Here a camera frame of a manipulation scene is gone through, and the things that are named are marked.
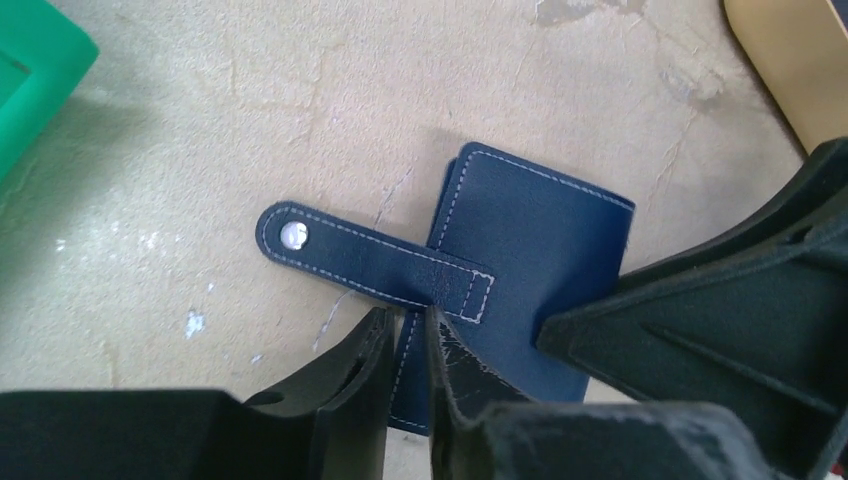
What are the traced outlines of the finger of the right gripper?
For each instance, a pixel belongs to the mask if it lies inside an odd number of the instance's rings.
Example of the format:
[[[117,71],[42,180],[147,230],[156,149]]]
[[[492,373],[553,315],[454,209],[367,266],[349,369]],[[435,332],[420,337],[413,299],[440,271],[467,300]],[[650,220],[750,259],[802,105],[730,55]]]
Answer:
[[[622,276],[536,341],[638,400],[733,412],[781,476],[847,463],[847,141],[731,230]]]

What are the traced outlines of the blue leather card holder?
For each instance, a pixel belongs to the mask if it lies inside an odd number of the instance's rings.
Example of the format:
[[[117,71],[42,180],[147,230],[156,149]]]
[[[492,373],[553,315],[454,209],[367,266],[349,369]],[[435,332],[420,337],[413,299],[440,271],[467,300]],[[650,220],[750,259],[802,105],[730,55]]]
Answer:
[[[431,305],[530,398],[584,398],[587,375],[542,354],[535,341],[548,317],[612,291],[634,210],[613,192],[471,142],[447,167],[424,245],[293,201],[266,209],[255,239],[274,262],[405,309],[388,424],[424,435]]]

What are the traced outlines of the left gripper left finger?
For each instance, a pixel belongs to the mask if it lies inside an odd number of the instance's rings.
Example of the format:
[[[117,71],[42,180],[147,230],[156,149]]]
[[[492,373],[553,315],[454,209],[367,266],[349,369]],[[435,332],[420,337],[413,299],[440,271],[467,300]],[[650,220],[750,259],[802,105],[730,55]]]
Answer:
[[[379,479],[392,315],[238,401],[221,390],[16,391],[1,397],[5,479]]]

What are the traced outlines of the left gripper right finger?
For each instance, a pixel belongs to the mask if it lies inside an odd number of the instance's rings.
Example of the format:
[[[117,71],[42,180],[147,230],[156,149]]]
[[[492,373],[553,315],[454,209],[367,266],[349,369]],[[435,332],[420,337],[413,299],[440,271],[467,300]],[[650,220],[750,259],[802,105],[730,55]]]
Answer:
[[[530,399],[426,311],[434,479],[772,479],[752,434],[707,403]]]

